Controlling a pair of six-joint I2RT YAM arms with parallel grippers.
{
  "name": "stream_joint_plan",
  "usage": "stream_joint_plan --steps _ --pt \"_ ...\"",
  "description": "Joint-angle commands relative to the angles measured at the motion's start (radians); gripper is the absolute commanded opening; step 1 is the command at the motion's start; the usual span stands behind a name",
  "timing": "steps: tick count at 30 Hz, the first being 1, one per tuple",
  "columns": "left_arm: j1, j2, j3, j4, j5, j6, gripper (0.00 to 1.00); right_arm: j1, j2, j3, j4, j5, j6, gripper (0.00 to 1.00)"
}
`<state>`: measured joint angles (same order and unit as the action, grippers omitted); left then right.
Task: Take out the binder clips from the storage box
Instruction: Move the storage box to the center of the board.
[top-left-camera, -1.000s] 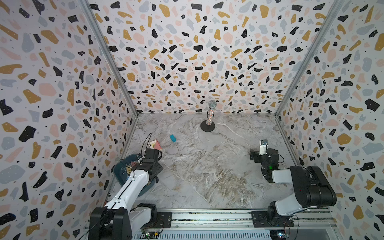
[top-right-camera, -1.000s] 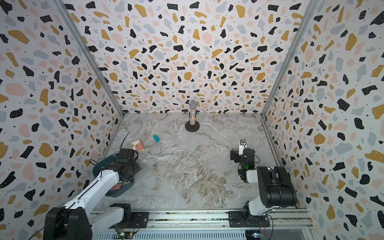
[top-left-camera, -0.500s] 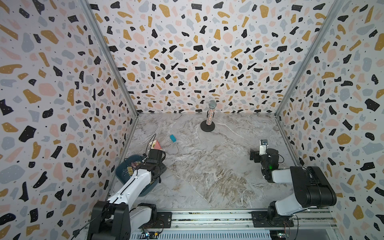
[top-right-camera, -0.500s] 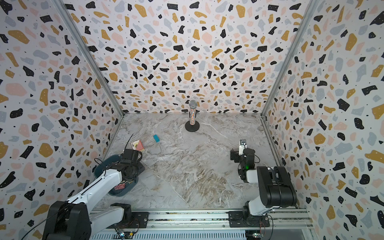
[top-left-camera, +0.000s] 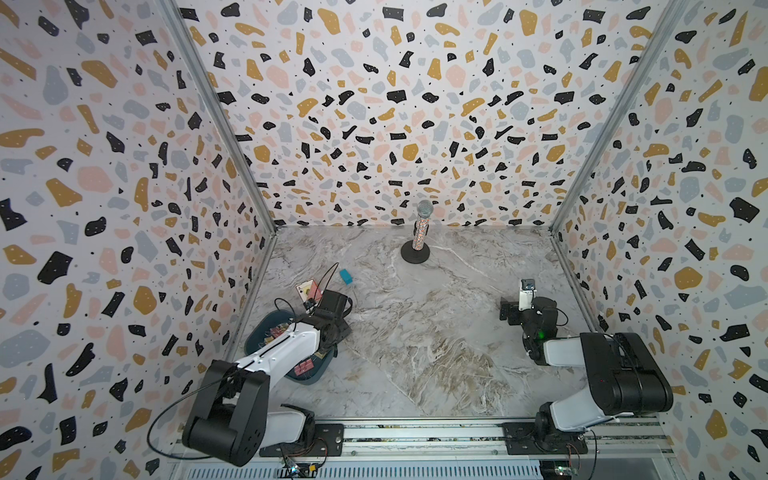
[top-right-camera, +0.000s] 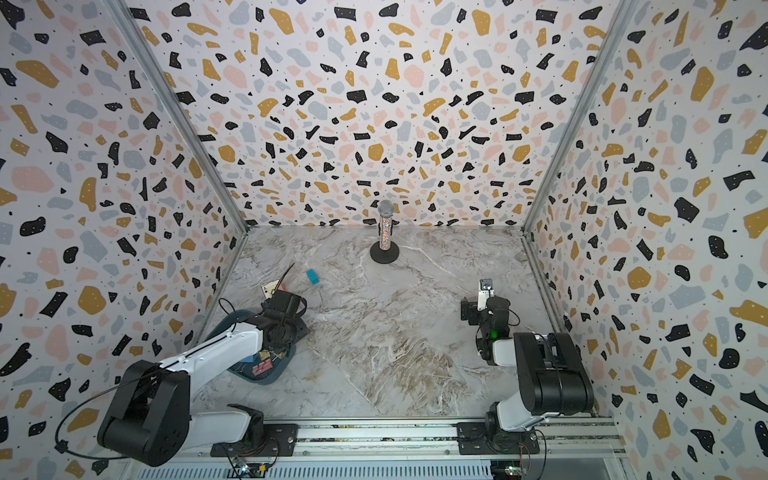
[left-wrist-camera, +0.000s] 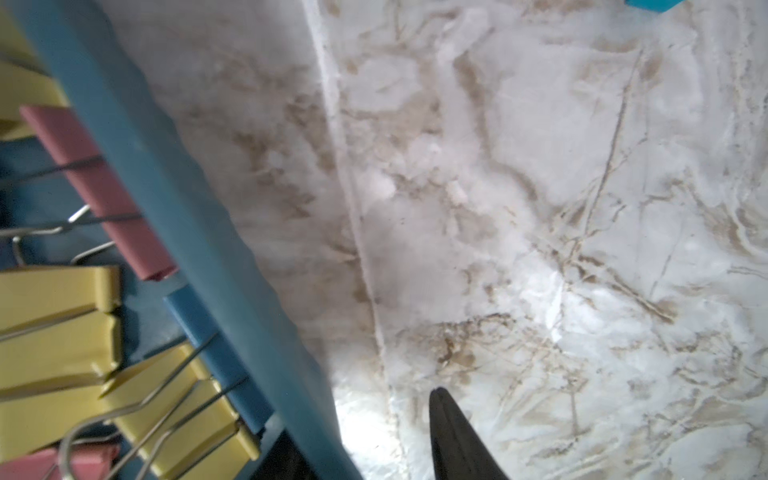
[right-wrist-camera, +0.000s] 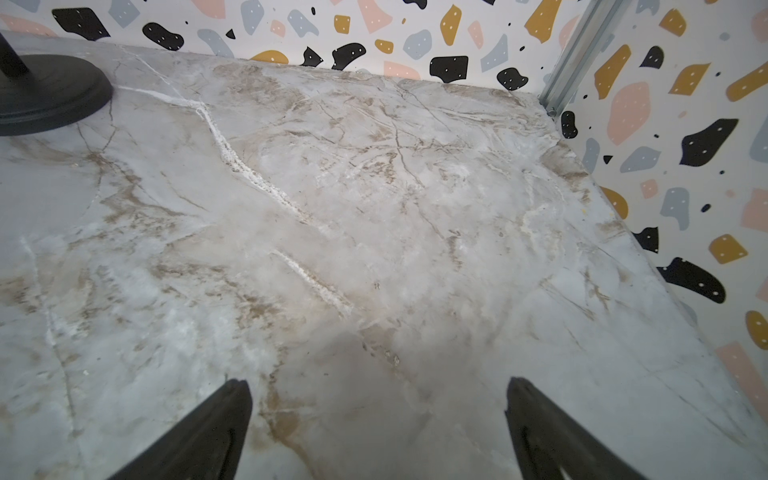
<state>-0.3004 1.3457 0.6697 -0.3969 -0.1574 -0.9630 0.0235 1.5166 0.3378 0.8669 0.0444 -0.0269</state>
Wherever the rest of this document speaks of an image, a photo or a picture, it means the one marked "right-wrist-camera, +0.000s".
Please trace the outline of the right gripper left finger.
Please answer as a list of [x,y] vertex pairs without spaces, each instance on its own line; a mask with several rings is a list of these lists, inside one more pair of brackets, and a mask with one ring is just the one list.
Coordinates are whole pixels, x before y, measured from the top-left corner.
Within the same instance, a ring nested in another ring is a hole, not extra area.
[[253,408],[249,384],[230,379],[114,479],[233,479]]

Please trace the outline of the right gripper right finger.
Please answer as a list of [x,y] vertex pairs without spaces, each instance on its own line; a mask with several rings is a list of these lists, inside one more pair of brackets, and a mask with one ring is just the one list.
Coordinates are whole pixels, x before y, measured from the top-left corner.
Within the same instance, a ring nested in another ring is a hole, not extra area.
[[529,380],[510,379],[505,416],[524,479],[642,479]]

